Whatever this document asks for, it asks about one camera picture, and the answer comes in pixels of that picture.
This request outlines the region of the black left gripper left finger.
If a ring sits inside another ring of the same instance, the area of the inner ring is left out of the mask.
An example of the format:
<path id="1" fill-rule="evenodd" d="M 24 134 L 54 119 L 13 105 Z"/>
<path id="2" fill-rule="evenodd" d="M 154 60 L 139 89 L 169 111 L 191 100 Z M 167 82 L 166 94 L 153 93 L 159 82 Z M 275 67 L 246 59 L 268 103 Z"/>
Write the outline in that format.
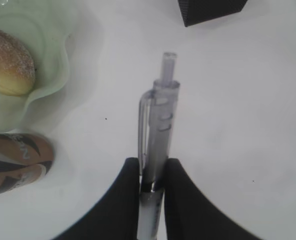
<path id="1" fill-rule="evenodd" d="M 139 211 L 139 161 L 130 157 L 101 200 L 57 240 L 135 240 Z"/>

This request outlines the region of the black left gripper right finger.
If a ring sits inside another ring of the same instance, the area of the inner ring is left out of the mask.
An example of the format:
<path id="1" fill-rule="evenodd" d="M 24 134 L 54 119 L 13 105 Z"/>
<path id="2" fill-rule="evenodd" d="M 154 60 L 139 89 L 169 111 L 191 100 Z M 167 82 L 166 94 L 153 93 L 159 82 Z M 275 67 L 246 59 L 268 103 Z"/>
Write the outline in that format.
<path id="1" fill-rule="evenodd" d="M 258 240 L 212 204 L 190 179 L 180 161 L 164 167 L 165 223 L 169 240 Z"/>

